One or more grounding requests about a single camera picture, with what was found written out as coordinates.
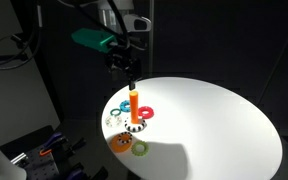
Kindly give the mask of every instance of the dark floor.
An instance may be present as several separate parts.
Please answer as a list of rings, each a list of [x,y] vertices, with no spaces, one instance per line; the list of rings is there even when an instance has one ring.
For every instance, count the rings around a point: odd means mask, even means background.
[[[85,166],[84,171],[89,175],[94,175],[101,166],[104,166],[109,172],[108,180],[139,179],[130,174],[127,168],[111,153],[102,135],[101,127],[97,127],[95,121],[66,120],[57,128],[57,131],[64,133],[73,143],[81,137],[86,139],[87,145],[71,158],[71,163],[81,162]],[[280,135],[288,135],[288,130],[280,131]],[[288,143],[282,139],[282,144],[282,164],[272,180],[288,180]]]

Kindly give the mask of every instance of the orange cylinder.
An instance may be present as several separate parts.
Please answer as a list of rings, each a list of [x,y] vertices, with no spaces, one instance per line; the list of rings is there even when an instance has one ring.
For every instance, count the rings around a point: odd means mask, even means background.
[[[139,124],[138,120],[138,92],[130,92],[130,110],[131,110],[131,122],[132,124]]]

